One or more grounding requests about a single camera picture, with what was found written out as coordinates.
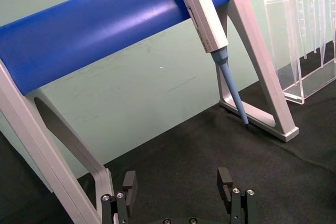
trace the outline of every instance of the pipette stand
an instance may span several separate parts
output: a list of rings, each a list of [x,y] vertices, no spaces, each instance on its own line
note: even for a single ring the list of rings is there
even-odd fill
[[[309,0],[308,4],[314,6],[314,1],[317,2],[318,0]],[[321,31],[317,31],[313,34],[314,28],[312,26],[315,24],[314,20],[310,19],[309,22],[306,22],[306,32],[307,38],[312,38],[308,43],[307,49],[307,52],[311,51],[311,53],[308,53],[307,59],[304,59],[302,41],[299,38],[300,27],[297,22],[298,13],[295,9],[287,8],[288,6],[296,6],[296,0],[264,0],[264,4],[270,33],[271,51],[273,54],[272,58],[281,89],[288,101],[304,104],[306,98],[336,79],[335,53],[329,54],[327,52],[323,63],[321,63],[321,58],[323,57],[320,57],[321,49],[318,49],[316,54],[313,53],[313,40],[318,41]],[[332,39],[332,36],[330,35],[335,33],[335,26],[331,25],[329,21],[329,12],[336,12],[336,10],[331,10],[335,8],[335,5],[329,5],[328,2],[325,6],[325,25],[327,27],[326,42],[328,42]],[[309,17],[309,14],[311,15],[308,11],[309,6],[305,6],[306,19]],[[316,8],[316,17],[319,17],[320,11],[321,10]],[[288,33],[288,28],[292,29],[292,33]],[[327,43],[327,48],[329,47],[332,49],[332,47],[334,47],[331,43]],[[323,48],[324,46],[320,43],[318,47]],[[310,70],[310,72],[308,72],[304,67],[305,64],[308,64],[309,69],[313,69],[313,71]]]
[[[258,21],[250,0],[230,0],[228,4],[219,7],[217,13],[221,19],[226,35],[228,17],[236,27],[256,70],[271,111],[271,114],[269,114],[243,102],[249,121],[285,142],[293,139],[299,134],[299,129],[294,124],[282,93],[267,45],[258,26]],[[220,104],[226,109],[238,114],[219,67],[217,67],[217,78]]]

